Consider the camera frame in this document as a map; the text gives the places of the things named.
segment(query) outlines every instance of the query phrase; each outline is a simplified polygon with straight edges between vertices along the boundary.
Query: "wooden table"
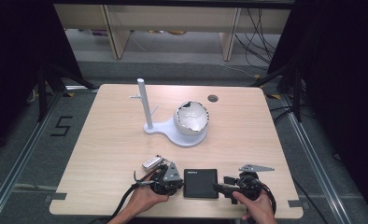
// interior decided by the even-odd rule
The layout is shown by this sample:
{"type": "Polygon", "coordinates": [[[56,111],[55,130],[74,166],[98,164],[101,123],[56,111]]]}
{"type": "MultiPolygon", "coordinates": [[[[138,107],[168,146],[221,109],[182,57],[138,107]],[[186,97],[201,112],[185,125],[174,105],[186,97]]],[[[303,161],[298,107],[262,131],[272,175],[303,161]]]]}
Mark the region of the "wooden table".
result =
{"type": "MultiPolygon", "coordinates": [[[[210,114],[205,140],[196,147],[177,147],[164,135],[148,135],[137,85],[103,85],[93,102],[69,163],[57,189],[63,200],[53,200],[55,215],[111,215],[137,176],[141,164],[159,154],[174,161],[183,178],[184,169],[218,169],[238,177],[239,167],[251,163],[273,167],[258,173],[274,193],[277,218],[300,218],[302,207],[290,207],[299,198],[261,89],[244,87],[146,85],[149,107],[159,106],[152,120],[166,121],[182,103],[203,104],[210,114]],[[218,96],[216,103],[209,95],[218,96]]],[[[186,199],[182,189],[167,203],[155,205],[140,217],[205,217],[236,219],[246,212],[222,194],[216,200],[186,199]]]]}

